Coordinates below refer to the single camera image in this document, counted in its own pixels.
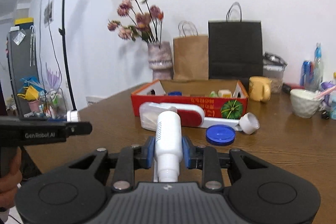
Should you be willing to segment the person's left hand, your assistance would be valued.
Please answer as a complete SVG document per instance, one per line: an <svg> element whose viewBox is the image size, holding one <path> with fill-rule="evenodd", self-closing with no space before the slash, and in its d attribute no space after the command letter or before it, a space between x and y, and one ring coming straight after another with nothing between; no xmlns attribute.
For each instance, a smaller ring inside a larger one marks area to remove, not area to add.
<svg viewBox="0 0 336 224"><path fill-rule="evenodd" d="M9 173L1 178L1 207L10 209L14 206L15 195L18 191L18 184L22 180L21 167L22 151L18 147L17 153L10 162Z"/></svg>

